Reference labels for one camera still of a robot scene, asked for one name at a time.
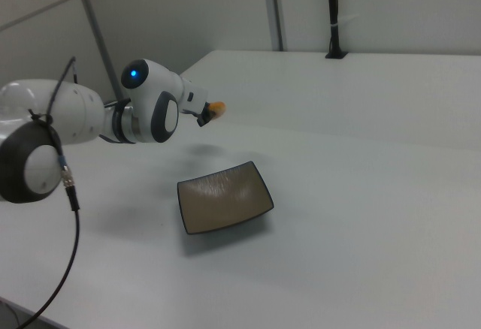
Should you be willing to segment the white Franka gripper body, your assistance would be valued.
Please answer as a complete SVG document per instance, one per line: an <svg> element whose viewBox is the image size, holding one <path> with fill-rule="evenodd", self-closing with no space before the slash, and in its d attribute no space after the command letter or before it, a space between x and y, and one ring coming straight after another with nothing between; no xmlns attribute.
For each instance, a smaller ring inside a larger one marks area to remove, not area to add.
<svg viewBox="0 0 481 329"><path fill-rule="evenodd" d="M207 102L208 91L191 81L182 78L183 91L179 100L181 113L199 116Z"/></svg>

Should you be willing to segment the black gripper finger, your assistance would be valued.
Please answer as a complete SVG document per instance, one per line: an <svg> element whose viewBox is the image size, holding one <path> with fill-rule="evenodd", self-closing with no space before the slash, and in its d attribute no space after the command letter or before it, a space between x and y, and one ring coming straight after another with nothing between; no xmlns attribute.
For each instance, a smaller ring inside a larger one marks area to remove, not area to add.
<svg viewBox="0 0 481 329"><path fill-rule="evenodd" d="M203 110L197 115L197 123L199 127L203 127L208 124L213 118L212 111L210 109L210 103L206 102Z"/></svg>

